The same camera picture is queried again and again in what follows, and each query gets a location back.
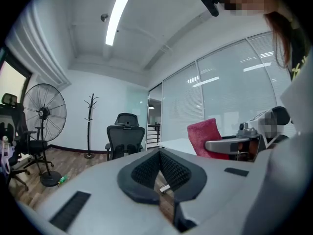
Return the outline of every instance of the black fan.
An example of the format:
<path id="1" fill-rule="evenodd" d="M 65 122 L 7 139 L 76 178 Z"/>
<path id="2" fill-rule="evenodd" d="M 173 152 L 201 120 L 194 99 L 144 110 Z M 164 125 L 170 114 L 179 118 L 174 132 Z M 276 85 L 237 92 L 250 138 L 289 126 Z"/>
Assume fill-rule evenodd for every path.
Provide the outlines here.
<path id="1" fill-rule="evenodd" d="M 23 106 L 27 128 L 29 131 L 36 131 L 35 134 L 31 134 L 33 139 L 42 141 L 46 161 L 44 141 L 54 140 L 65 125 L 67 109 L 64 99 L 53 86 L 38 84 L 26 93 Z M 50 171 L 47 162 L 45 166 L 47 172 L 41 175 L 41 183 L 47 187 L 58 185 L 61 175 Z"/>

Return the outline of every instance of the plastic bottle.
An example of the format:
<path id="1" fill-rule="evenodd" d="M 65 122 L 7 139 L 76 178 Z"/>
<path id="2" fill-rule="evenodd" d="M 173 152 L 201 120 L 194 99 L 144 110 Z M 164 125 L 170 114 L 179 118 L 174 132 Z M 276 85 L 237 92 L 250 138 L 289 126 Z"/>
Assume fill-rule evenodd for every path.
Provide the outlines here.
<path id="1" fill-rule="evenodd" d="M 66 180 L 67 180 L 67 176 L 65 175 L 65 176 L 63 176 L 60 180 L 59 180 L 59 182 L 58 182 L 58 184 L 59 185 L 61 185 L 61 184 L 63 184 Z"/>

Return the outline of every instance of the wooden floor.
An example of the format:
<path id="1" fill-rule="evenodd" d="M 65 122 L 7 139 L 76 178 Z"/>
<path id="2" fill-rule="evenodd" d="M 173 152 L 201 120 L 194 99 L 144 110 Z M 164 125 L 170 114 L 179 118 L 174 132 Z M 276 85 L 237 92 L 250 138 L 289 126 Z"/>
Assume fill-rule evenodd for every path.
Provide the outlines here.
<path id="1" fill-rule="evenodd" d="M 88 160 L 84 158 L 84 153 L 63 151 L 54 148 L 50 148 L 46 151 L 46 157 L 48 161 L 52 161 L 54 164 L 52 170 L 59 172 L 62 176 L 67 175 L 68 181 L 75 178 L 85 169 L 107 161 L 106 154 L 95 154 L 93 159 Z M 44 164 L 40 164 L 40 168 L 42 172 L 45 171 Z M 40 183 L 38 168 L 35 164 L 28 167 L 27 170 L 30 172 L 29 176 L 25 173 L 21 173 L 18 177 L 27 184 L 29 190 L 25 191 L 24 186 L 15 179 L 11 180 L 9 189 L 16 200 L 20 200 L 33 209 L 36 209 L 51 193 L 58 190 L 58 187 L 44 187 Z M 166 185 L 166 180 L 163 175 L 159 173 L 156 178 L 155 191 L 160 194 L 159 189 L 164 185 Z M 165 194 L 160 194 L 160 210 L 171 222 L 173 221 L 174 214 L 173 197 L 174 194 L 171 190 Z"/>

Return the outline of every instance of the fan base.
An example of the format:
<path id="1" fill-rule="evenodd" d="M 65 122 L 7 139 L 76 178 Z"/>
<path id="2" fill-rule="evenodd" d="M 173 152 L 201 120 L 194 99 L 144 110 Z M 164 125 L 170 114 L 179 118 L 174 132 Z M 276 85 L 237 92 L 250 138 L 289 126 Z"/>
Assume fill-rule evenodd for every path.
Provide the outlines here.
<path id="1" fill-rule="evenodd" d="M 93 159 L 94 155 L 93 154 L 85 154 L 84 157 L 85 157 L 85 159 Z"/>
<path id="2" fill-rule="evenodd" d="M 40 176 L 40 182 L 45 187 L 57 186 L 59 180 L 62 178 L 59 172 L 51 171 L 50 174 L 51 175 L 49 175 L 49 173 L 46 171 Z"/>

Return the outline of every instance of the black coat rack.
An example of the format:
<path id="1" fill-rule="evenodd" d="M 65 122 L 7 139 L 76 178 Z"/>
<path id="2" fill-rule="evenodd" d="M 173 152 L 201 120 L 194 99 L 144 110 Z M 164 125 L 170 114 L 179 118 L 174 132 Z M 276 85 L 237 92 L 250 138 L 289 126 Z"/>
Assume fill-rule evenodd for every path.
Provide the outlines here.
<path id="1" fill-rule="evenodd" d="M 88 114 L 88 118 L 85 118 L 86 120 L 88 120 L 88 129 L 87 129 L 87 146 L 88 146 L 88 154 L 85 154 L 84 157 L 86 159 L 92 159 L 94 158 L 94 155 L 90 153 L 90 145 L 89 145 L 89 134 L 90 134 L 90 121 L 92 121 L 91 117 L 91 109 L 95 109 L 94 105 L 97 102 L 93 102 L 95 99 L 97 99 L 98 97 L 93 97 L 94 94 L 91 94 L 91 96 L 89 96 L 91 98 L 91 102 L 90 104 L 85 100 L 85 102 L 88 104 L 88 108 L 89 108 L 89 114 Z"/>

